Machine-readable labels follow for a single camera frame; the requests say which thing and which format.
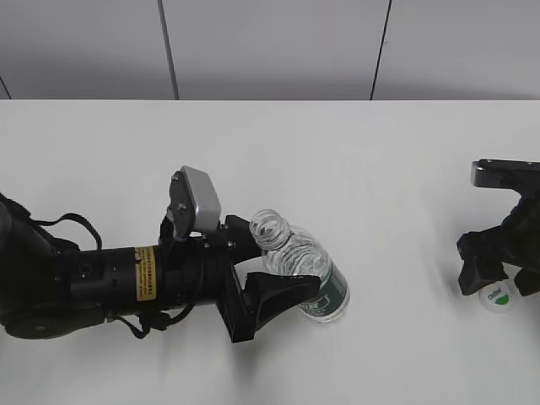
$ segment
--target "black strap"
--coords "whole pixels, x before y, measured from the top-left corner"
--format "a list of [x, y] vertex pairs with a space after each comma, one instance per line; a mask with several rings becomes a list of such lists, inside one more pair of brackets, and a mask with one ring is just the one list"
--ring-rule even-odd
[[34, 221], [35, 224], [40, 226], [53, 226], [62, 221], [73, 221], [77, 224], [81, 224], [95, 239], [95, 244], [97, 245], [97, 250], [101, 251], [103, 247], [103, 242], [101, 241], [101, 236], [98, 234], [98, 231], [92, 226], [92, 224], [82, 215], [78, 213], [65, 213], [62, 217], [56, 221]]

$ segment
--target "white table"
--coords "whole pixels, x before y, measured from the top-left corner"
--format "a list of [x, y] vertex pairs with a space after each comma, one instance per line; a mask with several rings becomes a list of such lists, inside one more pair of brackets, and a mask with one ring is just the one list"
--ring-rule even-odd
[[274, 208], [317, 235], [352, 291], [341, 321], [290, 310], [249, 343], [213, 305], [143, 341], [119, 322], [1, 332], [2, 403], [538, 404], [538, 297], [504, 316], [462, 297], [455, 242], [517, 203], [472, 187], [471, 162], [540, 160], [539, 117], [533, 101], [0, 101], [0, 190], [35, 218], [78, 212], [105, 247], [151, 245], [191, 165], [224, 214]]

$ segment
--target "bottle cap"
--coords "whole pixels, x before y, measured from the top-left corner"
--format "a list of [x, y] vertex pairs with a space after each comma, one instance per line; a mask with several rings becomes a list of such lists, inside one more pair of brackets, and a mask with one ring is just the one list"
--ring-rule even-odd
[[494, 314], [504, 314], [510, 311], [518, 300], [515, 289], [510, 285], [511, 281], [498, 281], [478, 291], [478, 297], [483, 307]]

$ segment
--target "clear plastic bottle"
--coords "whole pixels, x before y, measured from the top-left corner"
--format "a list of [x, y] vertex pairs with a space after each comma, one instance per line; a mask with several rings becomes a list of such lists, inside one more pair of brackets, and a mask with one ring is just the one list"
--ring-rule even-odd
[[349, 299], [347, 280], [313, 236], [290, 226], [285, 218], [271, 209], [255, 214], [250, 231], [262, 249], [262, 260], [269, 273], [314, 275], [321, 279], [319, 294], [313, 300], [300, 304], [300, 309], [309, 318], [329, 322], [344, 314]]

